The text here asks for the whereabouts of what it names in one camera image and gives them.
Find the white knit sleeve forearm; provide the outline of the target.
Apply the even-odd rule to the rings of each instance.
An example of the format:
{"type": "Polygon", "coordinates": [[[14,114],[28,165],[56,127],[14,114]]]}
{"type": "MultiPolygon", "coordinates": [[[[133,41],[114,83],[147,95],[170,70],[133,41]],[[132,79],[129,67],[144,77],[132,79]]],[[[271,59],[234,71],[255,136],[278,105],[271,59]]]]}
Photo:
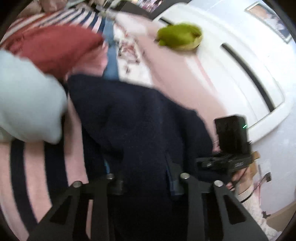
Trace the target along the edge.
{"type": "Polygon", "coordinates": [[[237,196],[237,199],[260,226],[268,240],[277,240],[281,235],[281,232],[278,232],[267,224],[266,219],[262,214],[259,199],[254,193],[254,185],[250,185],[244,192],[240,193],[237,196]]]}

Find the person's right hand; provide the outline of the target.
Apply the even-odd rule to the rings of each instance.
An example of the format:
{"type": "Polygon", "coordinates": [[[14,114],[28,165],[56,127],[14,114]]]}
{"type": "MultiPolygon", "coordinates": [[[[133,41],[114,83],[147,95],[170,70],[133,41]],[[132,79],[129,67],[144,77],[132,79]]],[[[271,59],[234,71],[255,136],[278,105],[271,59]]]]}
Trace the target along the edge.
{"type": "Polygon", "coordinates": [[[253,184],[250,168],[237,171],[231,181],[226,185],[230,191],[241,194],[253,184]]]}

